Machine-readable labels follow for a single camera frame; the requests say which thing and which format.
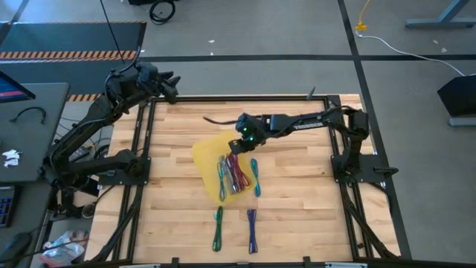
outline desk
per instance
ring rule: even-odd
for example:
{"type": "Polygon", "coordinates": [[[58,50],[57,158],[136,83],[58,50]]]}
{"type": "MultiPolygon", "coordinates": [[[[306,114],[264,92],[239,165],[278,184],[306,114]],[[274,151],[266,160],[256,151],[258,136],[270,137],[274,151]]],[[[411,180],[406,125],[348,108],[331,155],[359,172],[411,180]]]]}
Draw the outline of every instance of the desk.
{"type": "MultiPolygon", "coordinates": [[[[361,108],[359,95],[340,95],[341,104],[361,108]]],[[[201,175],[193,163],[191,148],[203,138],[233,125],[210,124],[236,120],[242,112],[252,115],[296,115],[324,110],[323,101],[192,101],[176,105],[157,103],[150,133],[150,181],[144,188],[133,262],[181,263],[351,261],[347,226],[338,184],[332,177],[332,145],[327,128],[294,132],[272,139],[250,152],[260,166],[262,196],[253,193],[225,207],[220,252],[212,251],[217,204],[210,201],[201,175]],[[259,252],[248,254],[247,208],[257,209],[256,236],[259,252]]],[[[147,122],[148,112],[143,122],[147,122]]],[[[114,125],[110,153],[130,148],[137,110],[114,125]]],[[[142,124],[139,148],[144,143],[142,124]]],[[[341,139],[338,143],[342,149],[341,139]]],[[[371,138],[363,153],[372,153],[371,138]]],[[[399,247],[386,196],[361,184],[367,221],[394,254],[399,247]]],[[[116,186],[97,205],[86,260],[94,257],[118,223],[123,187],[116,186]]],[[[361,232],[356,223],[357,241],[361,232]]],[[[126,230],[121,258],[125,258],[126,230]]]]}
{"type": "MultiPolygon", "coordinates": [[[[36,95],[36,100],[27,100],[18,102],[18,105],[24,106],[26,103],[29,103],[28,106],[40,106],[47,112],[47,117],[45,121],[45,128],[49,129],[49,135],[45,134],[44,140],[36,140],[36,142],[43,142],[51,144],[52,139],[54,137],[54,133],[56,131],[58,122],[60,120],[60,116],[62,113],[62,109],[65,105],[66,97],[69,90],[69,85],[66,83],[51,83],[51,84],[24,84],[28,90],[36,95]]],[[[8,106],[12,106],[16,103],[7,103],[8,106]]],[[[0,103],[0,111],[4,108],[4,103],[0,103]]],[[[36,124],[39,124],[41,120],[41,113],[39,111],[28,111],[30,114],[22,115],[19,119],[19,123],[24,123],[24,120],[33,121],[36,124]]],[[[0,136],[2,133],[6,132],[5,128],[2,129],[0,136]]],[[[25,143],[32,143],[34,141],[30,141],[28,139],[24,140],[25,143]]],[[[36,170],[39,168],[38,166],[27,166],[22,163],[22,159],[20,159],[20,166],[15,168],[21,168],[25,174],[30,174],[28,176],[37,177],[36,170]]],[[[31,182],[28,184],[23,184],[19,196],[19,201],[16,206],[16,210],[14,211],[12,224],[9,228],[0,229],[0,248],[3,249],[4,245],[10,241],[10,239],[19,232],[28,232],[32,229],[35,229],[43,224],[43,220],[45,219],[45,211],[48,207],[48,202],[50,200],[50,195],[52,192],[52,188],[46,181],[38,181],[38,182],[31,182]]],[[[36,243],[38,241],[39,230],[34,232],[33,240],[28,249],[27,253],[33,252],[36,243]]],[[[23,261],[26,262],[25,266],[29,267],[31,258],[26,258],[23,261]]]]}

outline computer monitor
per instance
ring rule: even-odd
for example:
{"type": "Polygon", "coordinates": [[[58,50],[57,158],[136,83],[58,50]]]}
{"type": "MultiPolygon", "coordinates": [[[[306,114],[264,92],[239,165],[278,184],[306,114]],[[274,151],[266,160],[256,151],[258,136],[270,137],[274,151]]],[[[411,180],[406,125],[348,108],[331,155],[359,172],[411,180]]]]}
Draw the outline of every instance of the computer monitor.
{"type": "Polygon", "coordinates": [[[35,94],[0,71],[0,103],[33,100],[35,94]]]}

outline black metal frame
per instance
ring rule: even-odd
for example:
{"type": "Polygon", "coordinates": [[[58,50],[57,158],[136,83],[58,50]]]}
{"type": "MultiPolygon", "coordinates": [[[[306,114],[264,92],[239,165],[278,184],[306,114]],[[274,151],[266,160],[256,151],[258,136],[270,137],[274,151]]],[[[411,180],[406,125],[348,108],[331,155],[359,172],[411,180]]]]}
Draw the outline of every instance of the black metal frame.
{"type": "MultiPolygon", "coordinates": [[[[306,101],[306,95],[224,95],[224,96],[178,96],[177,101],[178,102],[201,102],[201,101],[207,101],[207,102],[213,102],[213,101],[306,101]]],[[[338,106],[341,105],[341,100],[339,95],[317,95],[313,96],[312,101],[322,101],[324,103],[324,108],[329,109],[331,106],[338,106]]],[[[153,128],[153,123],[154,123],[154,114],[155,114],[155,106],[157,103],[164,102],[163,98],[153,98],[150,102],[150,108],[149,108],[149,117],[147,120],[147,128],[146,128],[146,134],[145,134],[145,141],[144,141],[144,148],[143,148],[143,154],[142,156],[148,157],[149,154],[149,146],[150,146],[150,139],[151,135],[150,133],[152,132],[153,128]]],[[[141,106],[138,111],[138,117],[136,121],[136,126],[135,126],[135,132],[134,132],[134,137],[132,141],[132,151],[136,151],[138,147],[138,141],[139,141],[139,136],[141,134],[141,125],[142,125],[142,119],[143,119],[143,113],[144,113],[144,107],[141,106]]],[[[335,135],[335,131],[332,128],[329,128],[329,136],[331,139],[331,145],[332,145],[332,152],[334,155],[339,155],[339,149],[338,149],[338,142],[337,138],[335,135]]],[[[343,139],[344,145],[347,145],[347,141],[343,139]]],[[[386,178],[386,182],[391,181],[391,177],[386,178]]],[[[343,200],[343,205],[344,205],[344,195],[348,194],[345,191],[347,191],[347,185],[344,183],[339,183],[339,188],[341,191],[341,198],[343,200]]],[[[138,186],[136,189],[136,194],[140,194],[139,198],[141,199],[142,197],[142,192],[143,192],[144,187],[138,186]]],[[[364,213],[364,207],[362,205],[362,200],[361,200],[361,194],[360,190],[358,187],[358,183],[353,184],[352,186],[352,191],[353,191],[353,196],[354,196],[354,203],[356,204],[356,210],[361,216],[361,218],[365,221],[365,213],[364,213]]],[[[389,205],[390,204],[395,204],[397,203],[396,201],[396,193],[393,188],[387,189],[386,190],[387,198],[389,199],[389,205]]],[[[123,200],[120,208],[120,214],[119,214],[119,221],[123,218],[123,216],[126,213],[126,210],[129,206],[129,196],[130,196],[130,186],[125,186],[124,187],[124,194],[123,194],[123,200]]],[[[399,220],[401,219],[400,213],[397,215],[393,215],[392,211],[395,211],[395,209],[390,210],[390,214],[392,214],[392,218],[394,217],[399,217],[399,220]]],[[[138,209],[137,213],[132,219],[132,226],[131,226],[131,232],[130,232],[130,237],[129,237],[129,243],[128,243],[128,249],[127,249],[127,260],[133,260],[134,257],[134,250],[135,250],[135,239],[137,235],[137,230],[138,230],[138,219],[139,219],[139,214],[140,214],[140,209],[138,209]]],[[[354,229],[353,225],[353,216],[351,213],[347,210],[344,209],[344,216],[346,220],[346,225],[347,225],[347,234],[349,237],[349,242],[350,242],[350,251],[352,252],[352,257],[353,259],[358,259],[360,258],[359,252],[358,252],[358,244],[357,244],[357,239],[356,239],[356,231],[354,229]]],[[[403,226],[395,226],[395,233],[397,236],[398,241],[406,241],[406,234],[405,230],[403,229],[403,226]]],[[[367,237],[367,235],[362,231],[362,238],[363,238],[363,244],[366,252],[366,257],[372,258],[373,257],[373,249],[372,245],[370,243],[370,239],[367,237]]],[[[409,252],[409,246],[407,243],[400,244],[400,251],[401,252],[409,252]]],[[[118,243],[115,246],[115,250],[112,255],[112,260],[117,261],[119,260],[119,253],[120,253],[120,248],[121,248],[121,241],[119,240],[118,243]]],[[[174,258],[172,260],[171,264],[161,264],[161,267],[177,267],[179,263],[178,258],[174,258]]],[[[323,265],[325,264],[324,262],[311,262],[308,257],[303,258],[303,263],[260,263],[260,264],[253,264],[253,267],[305,267],[309,265],[323,265]]],[[[214,267],[214,266],[222,266],[225,264],[190,264],[194,267],[214,267]]],[[[247,267],[249,264],[235,264],[237,267],[243,266],[247,267]]]]}

